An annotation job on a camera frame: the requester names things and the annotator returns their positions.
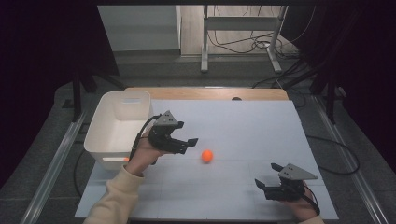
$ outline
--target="table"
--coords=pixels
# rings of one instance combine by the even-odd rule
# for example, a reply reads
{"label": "table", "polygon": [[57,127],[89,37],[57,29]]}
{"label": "table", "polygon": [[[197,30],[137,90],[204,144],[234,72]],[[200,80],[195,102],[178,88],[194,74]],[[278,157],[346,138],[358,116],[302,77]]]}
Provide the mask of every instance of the table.
{"label": "table", "polygon": [[202,45],[201,71],[208,70],[208,44],[207,36],[209,30],[215,31],[273,31],[271,42],[265,47],[271,64],[276,73],[281,73],[279,61],[275,53],[275,44],[286,13],[282,6],[277,17],[209,17],[207,5],[204,6],[204,43]]}
{"label": "table", "polygon": [[[147,169],[133,218],[291,220],[289,209],[265,200],[254,183],[254,178],[258,178],[268,186],[276,186],[277,172],[271,170],[270,163],[290,162],[318,176],[306,182],[318,197],[323,218],[337,219],[294,105],[284,91],[127,89],[133,90],[151,94],[154,114],[170,108],[176,119],[184,119],[183,130],[174,132],[174,138],[200,138],[185,155],[165,155]],[[232,101],[234,97],[242,101]],[[202,148],[213,148],[215,159],[211,163],[201,163]],[[105,170],[99,163],[94,165],[76,217],[88,215],[104,194],[106,181],[117,172]]]}

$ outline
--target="wire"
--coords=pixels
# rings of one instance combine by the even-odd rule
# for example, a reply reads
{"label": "wire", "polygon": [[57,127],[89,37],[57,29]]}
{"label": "wire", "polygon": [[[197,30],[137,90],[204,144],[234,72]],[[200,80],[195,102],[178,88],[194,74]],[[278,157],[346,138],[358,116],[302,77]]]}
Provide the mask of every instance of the wire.
{"label": "wire", "polygon": [[257,13],[257,16],[260,16],[261,11],[262,11],[262,6],[259,7],[259,12]]}
{"label": "wire", "polygon": [[242,15],[242,16],[245,16],[247,13],[248,13],[248,10],[249,10],[249,8],[250,8],[250,6],[247,6],[247,11],[244,13],[244,15]]}
{"label": "wire", "polygon": [[302,92],[300,92],[300,91],[297,91],[297,93],[298,93],[298,95],[302,96],[302,98],[303,98],[303,104],[302,104],[302,105],[294,105],[294,107],[295,107],[296,109],[300,109],[300,108],[303,108],[303,107],[306,106],[306,97],[305,97],[305,95],[304,95]]}
{"label": "wire", "polygon": [[314,197],[315,201],[313,201],[312,199],[308,198],[305,194],[301,194],[301,197],[314,207],[315,212],[317,212],[317,215],[320,215],[320,208],[319,208],[319,203],[318,203],[317,196],[315,195],[314,191],[312,191],[312,189],[310,189],[307,185],[304,185],[304,187],[306,187],[311,192],[311,194]]}
{"label": "wire", "polygon": [[272,10],[272,6],[270,6],[272,16],[274,17],[274,11]]}
{"label": "wire", "polygon": [[218,6],[215,6],[215,7],[213,8],[213,16],[216,16],[216,11],[215,11],[215,10],[217,10],[218,13],[219,13],[219,16],[221,16]]}
{"label": "wire", "polygon": [[209,33],[207,33],[207,37],[209,37],[210,42],[211,42],[214,46],[216,46],[216,47],[218,47],[218,48],[222,48],[222,49],[227,49],[227,50],[232,51],[232,52],[234,52],[234,53],[241,53],[241,54],[243,54],[243,53],[249,53],[249,52],[255,50],[255,49],[250,49],[250,50],[247,50],[247,51],[237,51],[237,50],[229,49],[229,48],[227,48],[227,47],[223,47],[222,45],[217,45],[217,44],[213,43],[212,38],[210,38],[210,34],[209,34]]}
{"label": "wire", "polygon": [[338,146],[340,146],[340,147],[342,147],[342,148],[345,148],[345,149],[353,156],[353,158],[355,159],[355,162],[356,162],[356,167],[355,167],[355,169],[354,169],[353,171],[345,172],[345,173],[333,171],[333,170],[331,170],[331,169],[329,169],[329,168],[322,167],[322,166],[319,166],[319,165],[318,165],[318,168],[320,168],[320,169],[322,169],[322,170],[324,170],[324,171],[327,171],[327,172],[329,172],[329,173],[332,173],[332,174],[334,174],[334,175],[353,175],[353,174],[355,174],[356,172],[358,172],[359,169],[361,168],[361,163],[360,163],[360,161],[359,161],[358,156],[353,152],[353,150],[352,150],[350,147],[347,147],[346,145],[344,145],[344,144],[342,144],[342,143],[339,143],[339,142],[336,142],[336,141],[333,141],[333,140],[327,139],[327,138],[312,136],[312,135],[308,135],[308,134],[306,135],[306,137],[312,138],[312,139],[318,139],[318,140],[326,141],[326,142],[330,142],[330,143],[334,143],[334,144],[336,144],[336,145],[338,145]]}
{"label": "wire", "polygon": [[145,124],[143,124],[142,129],[140,129],[140,132],[136,135],[136,138],[134,139],[134,144],[132,146],[131,154],[129,156],[129,161],[131,160],[131,158],[134,156],[134,153],[136,152],[136,148],[137,148],[137,145],[139,144],[139,140],[142,138],[143,131],[145,131],[146,127],[149,125],[149,123],[152,120],[158,119],[160,116],[161,116],[161,114],[160,115],[156,115],[156,116],[152,116],[151,118],[149,118],[145,122]]}
{"label": "wire", "polygon": [[282,51],[283,45],[281,45],[279,48],[274,48],[275,49],[275,54],[276,57],[288,60],[288,59],[300,59],[301,54],[299,50],[294,51],[293,53],[284,53]]}
{"label": "wire", "polygon": [[247,40],[250,40],[252,38],[260,38],[260,37],[264,37],[264,36],[271,37],[271,36],[269,36],[271,34],[272,33],[268,33],[266,35],[257,35],[257,36],[253,36],[253,37],[249,37],[249,38],[245,38],[245,39],[240,39],[240,40],[235,40],[235,41],[227,42],[227,43],[219,43],[218,41],[216,41],[216,42],[218,43],[218,45],[229,45],[229,44],[234,44],[234,43],[238,43],[238,42],[242,42],[242,41],[247,41]]}
{"label": "wire", "polygon": [[82,197],[82,193],[79,190],[79,187],[78,187],[78,184],[77,184],[77,168],[78,168],[79,160],[81,159],[81,156],[84,154],[84,152],[85,152],[85,149],[83,148],[81,150],[81,152],[79,153],[79,155],[78,155],[78,158],[76,160],[76,163],[75,163],[75,166],[74,166],[74,170],[73,170],[74,187],[75,187],[76,193],[77,193],[79,198]]}
{"label": "wire", "polygon": [[306,30],[308,29],[309,25],[311,24],[312,19],[314,18],[315,15],[315,11],[317,10],[317,7],[314,7],[314,10],[312,11],[312,15],[311,18],[309,19],[308,24],[305,26],[305,29],[303,30],[303,32],[295,39],[289,41],[289,43],[293,43],[294,41],[298,40],[301,36],[303,36],[306,32]]}
{"label": "wire", "polygon": [[262,84],[262,83],[264,83],[264,82],[266,82],[266,81],[269,81],[269,80],[272,80],[272,79],[277,79],[277,78],[280,78],[280,77],[288,76],[289,74],[292,74],[292,72],[293,72],[295,69],[297,69],[299,66],[301,66],[301,64],[303,64],[303,63],[304,63],[303,59],[299,59],[299,60],[298,60],[296,63],[294,63],[290,68],[288,68],[288,70],[282,72],[282,74],[281,74],[279,77],[269,77],[269,78],[266,78],[266,79],[264,79],[264,80],[258,81],[258,82],[256,82],[256,83],[253,84],[253,86],[251,87],[251,89],[256,88],[258,85],[260,85],[260,84]]}

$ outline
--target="white tabletop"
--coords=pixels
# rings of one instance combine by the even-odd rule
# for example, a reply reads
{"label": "white tabletop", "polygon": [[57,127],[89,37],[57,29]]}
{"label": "white tabletop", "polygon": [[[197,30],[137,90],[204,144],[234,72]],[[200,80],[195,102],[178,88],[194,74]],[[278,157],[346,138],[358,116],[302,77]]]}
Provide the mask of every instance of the white tabletop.
{"label": "white tabletop", "polygon": [[[321,216],[337,219],[300,119],[291,101],[152,100],[154,114],[170,110],[184,127],[173,138],[199,138],[185,155],[164,155],[145,172],[139,203],[131,217],[162,220],[291,220],[282,203],[268,201],[255,185],[278,186],[271,163],[297,165],[317,175],[307,180]],[[214,160],[201,161],[204,149]],[[88,215],[118,171],[96,163],[76,217]]]}

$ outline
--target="wall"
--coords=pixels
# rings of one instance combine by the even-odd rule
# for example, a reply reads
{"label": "wall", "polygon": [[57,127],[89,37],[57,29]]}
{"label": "wall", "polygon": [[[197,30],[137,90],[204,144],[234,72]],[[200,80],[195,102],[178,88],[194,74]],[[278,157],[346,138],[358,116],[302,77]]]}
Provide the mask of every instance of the wall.
{"label": "wall", "polygon": [[113,51],[180,49],[180,6],[99,6]]}

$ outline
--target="white plastic bin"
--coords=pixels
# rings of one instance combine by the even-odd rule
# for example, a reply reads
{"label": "white plastic bin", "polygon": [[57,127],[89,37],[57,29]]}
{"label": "white plastic bin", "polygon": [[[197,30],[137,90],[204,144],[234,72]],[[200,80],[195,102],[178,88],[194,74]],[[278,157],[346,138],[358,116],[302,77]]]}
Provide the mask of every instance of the white plastic bin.
{"label": "white plastic bin", "polygon": [[136,135],[152,117],[146,91],[111,91],[103,95],[84,141],[84,147],[107,170],[126,164]]}

